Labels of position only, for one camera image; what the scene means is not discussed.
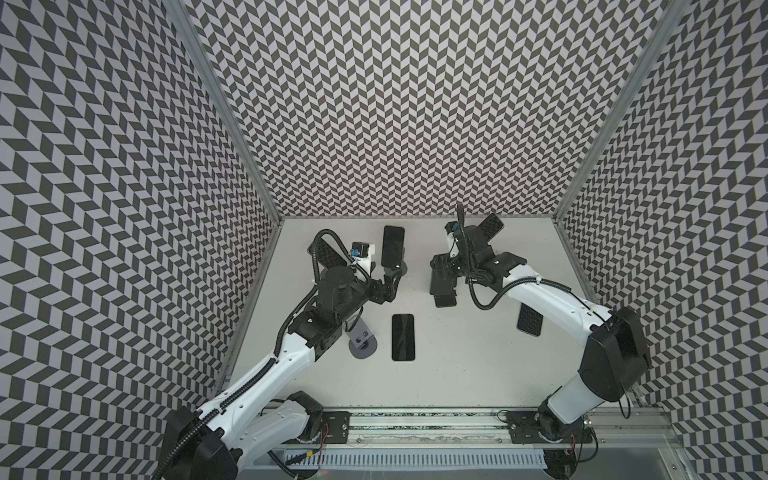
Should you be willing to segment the white-edged phone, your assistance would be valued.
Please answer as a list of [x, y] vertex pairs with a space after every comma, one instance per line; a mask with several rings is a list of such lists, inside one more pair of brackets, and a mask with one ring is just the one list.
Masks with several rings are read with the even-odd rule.
[[415, 317], [412, 314], [396, 314], [392, 317], [392, 349], [393, 361], [413, 361], [416, 357], [415, 348]]

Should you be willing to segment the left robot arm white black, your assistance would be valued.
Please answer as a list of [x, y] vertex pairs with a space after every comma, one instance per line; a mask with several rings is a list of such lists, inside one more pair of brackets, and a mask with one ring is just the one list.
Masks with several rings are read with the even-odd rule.
[[384, 276], [375, 279], [373, 245], [355, 242], [347, 248], [336, 232], [320, 230], [308, 248], [313, 285], [281, 324], [273, 350], [196, 410], [181, 407], [168, 415], [152, 478], [234, 479], [249, 461], [272, 455], [285, 441], [322, 440], [323, 407], [305, 392], [289, 395], [272, 411], [266, 408], [342, 336], [357, 359], [376, 351], [378, 342], [362, 313], [368, 302], [396, 298], [407, 271], [404, 240], [404, 228], [385, 226]]

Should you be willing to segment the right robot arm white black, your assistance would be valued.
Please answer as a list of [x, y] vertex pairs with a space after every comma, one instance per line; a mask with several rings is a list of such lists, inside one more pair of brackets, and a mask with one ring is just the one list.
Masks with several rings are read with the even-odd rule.
[[590, 302], [555, 280], [543, 277], [523, 257], [497, 253], [490, 242], [503, 229], [494, 214], [478, 225], [466, 222], [465, 209], [446, 224], [448, 250], [431, 262], [430, 294], [439, 308], [456, 303], [463, 279], [481, 311], [502, 299], [517, 301], [538, 321], [550, 320], [582, 349], [576, 373], [549, 395], [533, 415], [538, 435], [561, 440], [594, 408], [620, 401], [650, 369], [652, 358], [639, 314], [630, 307], [611, 309]]

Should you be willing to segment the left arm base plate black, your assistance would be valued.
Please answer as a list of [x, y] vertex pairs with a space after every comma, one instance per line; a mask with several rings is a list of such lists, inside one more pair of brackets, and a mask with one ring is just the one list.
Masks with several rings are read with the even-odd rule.
[[350, 411], [324, 411], [320, 417], [318, 438], [316, 442], [323, 445], [346, 444], [349, 438], [350, 422]]

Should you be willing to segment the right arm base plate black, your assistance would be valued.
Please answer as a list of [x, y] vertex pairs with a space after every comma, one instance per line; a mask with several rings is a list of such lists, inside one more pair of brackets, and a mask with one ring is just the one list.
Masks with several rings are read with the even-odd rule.
[[529, 410], [506, 410], [498, 417], [505, 423], [513, 444], [577, 445], [594, 442], [584, 419], [565, 424], [553, 414]]

